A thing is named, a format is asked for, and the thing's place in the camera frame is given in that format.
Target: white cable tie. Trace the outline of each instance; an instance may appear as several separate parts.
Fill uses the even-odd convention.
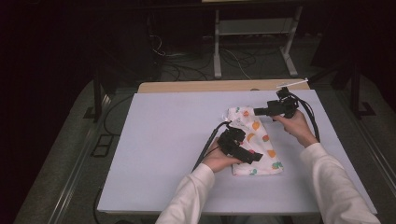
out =
[[[288,87],[288,86],[294,86],[294,85],[297,85],[297,84],[300,84],[300,83],[305,83],[307,81],[308,81],[308,78],[305,78],[303,81],[298,81],[298,82],[292,82],[292,83],[284,82],[282,84],[277,85],[276,87],[277,88],[284,88],[284,87]]]

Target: hand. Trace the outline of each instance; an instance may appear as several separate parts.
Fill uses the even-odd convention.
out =
[[[236,158],[226,156],[219,148],[218,138],[215,138],[215,141],[207,150],[202,163],[212,169],[213,173],[216,173],[229,165],[242,162]]]
[[[273,116],[272,119],[281,122],[285,131],[296,137],[297,141],[304,147],[309,147],[318,142],[317,138],[311,133],[305,116],[300,110],[296,110],[291,119],[285,119],[282,116]]]

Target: forearm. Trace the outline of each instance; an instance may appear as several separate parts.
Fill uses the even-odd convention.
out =
[[[175,197],[161,212],[156,223],[198,223],[207,194],[214,183],[212,170],[200,164],[181,180]]]
[[[307,147],[301,158],[309,169],[325,223],[379,223],[347,176],[341,163],[320,143]]]

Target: folded cloth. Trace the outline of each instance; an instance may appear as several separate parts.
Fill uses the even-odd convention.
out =
[[[234,164],[233,175],[272,175],[283,171],[283,165],[276,156],[270,137],[259,117],[254,115],[252,107],[230,108],[227,119],[232,122],[230,126],[242,129],[246,133],[240,147],[252,153],[262,154],[259,161],[251,164]]]

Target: gray floor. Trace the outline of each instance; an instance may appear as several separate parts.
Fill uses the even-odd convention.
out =
[[[222,40],[222,79],[248,79],[246,75],[252,79],[289,78],[278,50],[285,41],[284,36],[243,38]],[[300,77],[312,77],[322,70],[310,66],[319,41],[316,36],[295,39],[290,56]],[[211,51],[209,46],[203,54],[177,56],[184,52],[167,52],[170,57],[164,64],[161,81],[213,79]],[[240,63],[246,75],[229,51],[240,60],[244,58]],[[317,91],[348,157],[375,204],[377,216],[382,223],[396,223],[394,189],[382,171],[384,161],[375,160],[379,151],[390,167],[396,165],[393,147],[396,145],[396,115],[382,100],[375,85],[363,77],[361,100],[369,103],[376,115],[356,119],[348,109],[349,89],[335,91],[329,85],[331,80],[332,74],[311,88]],[[123,89],[106,97],[104,115],[97,123],[83,118],[87,108],[93,106],[92,84],[81,92],[15,223],[116,223],[120,220],[152,223],[155,220],[155,216],[149,215],[115,216],[99,212],[95,212],[95,220],[93,215],[95,199],[106,180],[119,140],[114,134],[121,133],[135,92],[134,89]],[[108,155],[103,158],[91,156],[95,149],[96,154],[105,153],[105,148],[96,144],[101,134],[109,133],[113,134],[114,139]],[[108,139],[103,136],[101,144],[106,141]],[[296,223],[315,223],[318,216],[311,219],[294,218]]]

